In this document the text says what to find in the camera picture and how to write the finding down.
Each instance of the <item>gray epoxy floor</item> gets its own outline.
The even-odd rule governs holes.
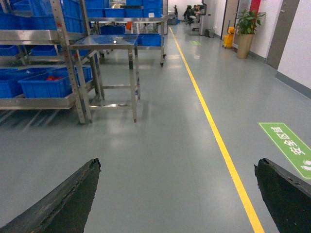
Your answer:
[[[183,24],[172,29],[265,232],[277,233],[254,164],[266,157],[298,174],[258,122],[284,122],[311,145],[310,99],[269,66],[237,59],[219,39]],[[253,232],[170,31],[166,53],[161,68],[159,51],[139,51],[136,124],[131,111],[97,111],[85,126],[74,109],[0,111],[0,226],[98,157],[102,172],[85,233]],[[102,73],[104,84],[127,81],[126,52],[106,56]],[[106,99],[130,100],[111,90]]]

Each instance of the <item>stainless steel table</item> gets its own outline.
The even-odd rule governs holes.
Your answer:
[[[79,55],[79,50],[89,50],[88,55],[92,56],[97,50],[127,50],[128,51],[128,62],[129,62],[129,77],[130,85],[112,85],[112,86],[103,86],[102,78],[96,76],[94,78],[95,86],[97,87],[97,96],[90,102],[87,97],[87,88],[84,81],[84,78],[80,78],[81,85],[83,88],[83,95],[85,100],[86,115],[90,121],[92,121],[91,109],[102,109],[102,108],[128,108],[132,109],[133,120],[137,120],[137,100],[140,99],[140,88],[139,88],[139,67],[138,67],[138,48],[137,48],[137,35],[124,34],[124,35],[89,35],[73,45],[70,45],[72,50],[75,50],[77,53],[76,65],[78,69],[79,77],[83,77],[82,65],[87,61],[86,58],[81,58]],[[133,63],[133,50],[135,54],[135,59]],[[110,104],[104,105],[104,89],[131,89],[131,105],[127,104]]]
[[[168,16],[163,16],[161,18],[88,18],[89,22],[99,23],[108,23],[108,22],[115,22],[115,23],[127,23],[133,22],[134,24],[141,24],[141,23],[161,23],[161,46],[138,46],[138,50],[161,50],[161,57],[160,57],[160,65],[163,67],[164,59],[166,54],[164,53],[164,35],[165,35],[165,24],[167,24]]]

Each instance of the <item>potted plant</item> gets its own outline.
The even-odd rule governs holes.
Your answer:
[[[238,58],[247,58],[250,51],[257,25],[261,25],[260,19],[266,13],[247,11],[238,13],[237,34],[239,35]]]

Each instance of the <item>person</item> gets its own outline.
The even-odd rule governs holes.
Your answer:
[[[196,14],[200,14],[200,13],[201,13],[200,5],[195,5],[195,7],[193,8],[193,11],[194,11]]]
[[[191,11],[192,11],[191,5],[188,5],[187,8],[186,8],[186,11],[185,11],[184,14],[183,14],[184,20],[186,21],[186,24],[187,24],[187,22],[192,23],[192,21],[193,21],[192,18],[190,18],[190,16],[191,16]]]
[[[191,10],[190,13],[190,18],[192,18],[193,20],[195,20],[195,22],[198,22],[198,15],[201,14],[200,11],[200,6],[199,5],[194,5],[195,7]]]
[[[190,6],[190,5],[187,6],[186,11],[185,11],[184,14],[183,14],[184,17],[187,16],[189,10],[191,11],[191,6]]]
[[[174,10],[175,10],[175,15],[176,15],[176,18],[178,18],[178,10],[177,10],[177,5],[174,6]]]

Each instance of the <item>yellow floor line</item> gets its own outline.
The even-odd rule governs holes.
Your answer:
[[[172,33],[173,38],[175,40],[175,43],[176,43],[176,45],[178,47],[178,50],[180,52],[180,55],[181,55],[181,57],[182,57],[182,59],[183,59],[183,61],[185,63],[186,69],[187,69],[188,74],[189,74],[189,76],[191,78],[191,81],[192,81],[192,84],[193,84],[194,89],[196,91],[196,94],[198,95],[199,100],[201,102],[201,105],[202,105],[202,107],[204,109],[204,112],[205,112],[205,115],[207,117],[207,120],[208,120],[208,122],[209,122],[209,124],[210,124],[210,126],[211,126],[211,128],[213,130],[213,133],[214,133],[214,136],[215,136],[216,141],[218,143],[218,146],[220,148],[220,151],[221,151],[221,153],[222,153],[222,155],[223,155],[223,157],[225,159],[225,163],[226,163],[226,165],[228,167],[228,170],[229,170],[230,175],[232,177],[232,180],[233,180],[233,182],[235,184],[235,187],[236,187],[236,189],[237,189],[237,191],[239,193],[239,196],[241,198],[241,201],[243,203],[243,206],[244,206],[244,209],[245,209],[245,211],[247,213],[249,221],[250,221],[250,223],[251,223],[251,225],[252,225],[252,227],[254,229],[254,233],[264,233],[264,230],[263,230],[262,225],[261,225],[261,223],[260,223],[260,221],[258,219],[258,216],[257,216],[256,212],[255,212],[253,204],[252,204],[251,200],[249,199],[249,196],[248,196],[248,194],[247,194],[247,192],[246,192],[246,190],[244,188],[244,185],[243,185],[243,183],[242,183],[242,181],[241,181],[241,179],[239,177],[239,174],[238,174],[238,172],[237,172],[237,170],[236,170],[236,168],[235,168],[235,166],[234,166],[234,164],[232,162],[232,159],[231,159],[231,157],[229,155],[229,152],[228,152],[228,150],[227,150],[227,148],[225,146],[225,143],[224,143],[224,141],[223,141],[223,139],[222,139],[222,137],[221,137],[221,135],[220,135],[220,133],[219,133],[219,131],[217,129],[217,126],[216,126],[216,124],[215,124],[215,122],[213,120],[212,115],[209,112],[207,104],[206,104],[206,102],[205,102],[205,100],[204,100],[204,98],[203,98],[203,96],[201,94],[201,91],[200,91],[200,89],[199,89],[199,87],[198,87],[198,85],[197,85],[197,83],[195,81],[195,78],[194,78],[194,76],[193,76],[193,74],[192,74],[192,72],[191,72],[191,70],[189,68],[189,65],[188,65],[188,63],[187,63],[187,61],[185,59],[185,56],[184,56],[184,54],[183,54],[183,52],[182,52],[182,50],[181,50],[181,48],[180,48],[180,46],[179,46],[179,44],[178,44],[178,42],[176,40],[176,37],[175,37],[175,35],[174,35],[174,33],[173,33],[171,28],[170,28],[170,30],[171,30],[171,33]]]

